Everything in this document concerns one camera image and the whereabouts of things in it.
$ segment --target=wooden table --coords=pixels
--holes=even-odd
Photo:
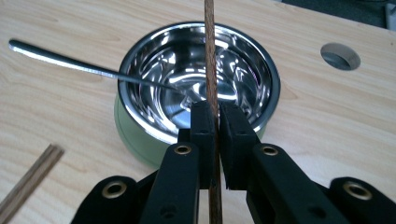
[[[18,38],[117,70],[143,35],[202,21],[201,1],[0,2],[0,200],[49,143],[66,152],[12,220],[68,223],[100,180],[140,180],[154,169],[121,142],[113,117],[116,80],[21,56]],[[263,142],[285,148],[328,186],[354,176],[396,200],[396,33],[269,0],[216,1],[215,21],[252,36],[273,57],[282,91]],[[326,64],[327,43],[354,49],[353,71]],[[200,223],[206,223],[201,193]],[[223,190],[225,223],[251,223],[245,193]]]

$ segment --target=wooden dowel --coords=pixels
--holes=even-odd
[[[205,0],[205,62],[206,100],[215,121],[215,163],[209,187],[209,219],[211,224],[222,223],[221,181],[219,168],[219,110],[218,81],[216,76],[216,45],[213,0]]]
[[[64,151],[58,147],[52,145],[47,147],[35,161],[35,164],[0,203],[0,223],[8,223],[12,219],[63,154]]]

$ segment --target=wooden stick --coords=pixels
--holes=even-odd
[[[63,154],[64,151],[58,147],[52,145],[47,147],[35,161],[35,164],[0,203],[0,223],[8,223],[12,219]]]
[[[211,224],[222,223],[221,180],[219,168],[219,110],[218,81],[216,76],[215,22],[213,0],[205,0],[205,62],[206,99],[215,121],[215,163],[209,187],[209,219]]]

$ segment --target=clamp jaw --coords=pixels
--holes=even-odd
[[[226,185],[247,192],[255,223],[396,223],[396,203],[352,177],[316,184],[281,147],[263,144],[242,110],[220,104],[219,152]],[[197,223],[199,189],[212,181],[215,125],[207,102],[191,108],[160,169],[135,182],[99,182],[72,223]]]

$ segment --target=bowl rim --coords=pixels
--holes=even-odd
[[[205,26],[205,23],[203,21],[183,21],[183,22],[177,22],[177,23],[171,23],[168,25],[165,25],[161,28],[158,28],[147,35],[144,35],[142,38],[140,38],[126,53],[125,57],[123,58],[121,65],[120,65],[120,72],[128,74],[128,69],[131,64],[131,60],[134,57],[134,52],[141,49],[143,46],[145,46],[150,39],[153,37],[160,35],[164,32],[173,30],[173,29],[180,29],[180,28],[191,28],[191,27],[202,27]],[[262,114],[259,116],[258,119],[256,119],[251,125],[252,128],[255,132],[258,132],[260,129],[262,129],[268,122],[268,120],[272,117],[276,110],[277,103],[279,101],[279,96],[280,96],[280,77],[277,72],[276,66],[274,61],[272,60],[271,56],[269,53],[265,50],[265,48],[256,40],[254,40],[252,37],[249,35],[246,35],[245,33],[234,29],[233,27],[230,27],[228,25],[224,25],[221,23],[215,23],[215,32],[216,29],[222,29],[222,30],[228,30],[231,31],[232,33],[237,34],[238,36],[241,36],[245,41],[249,42],[252,46],[254,46],[258,52],[262,55],[263,59],[265,60],[265,63],[267,65],[267,69],[269,71],[270,77],[271,77],[271,94],[268,99],[268,103],[266,105],[266,108],[263,110]],[[123,91],[125,88],[124,86],[126,85],[125,81],[118,81],[118,94],[120,96],[120,101],[122,103],[122,106],[125,108],[127,113],[129,114],[130,118],[134,122],[137,123],[137,125],[143,129],[144,132],[148,133],[149,135],[165,142],[168,144],[174,144],[177,142],[177,136],[172,135],[170,133],[165,132],[164,130],[160,130],[156,127],[151,126],[149,123],[147,123],[146,119],[140,115],[139,113],[136,113],[134,111],[132,102],[128,101],[127,99],[124,99],[124,95],[122,94],[121,91]]]

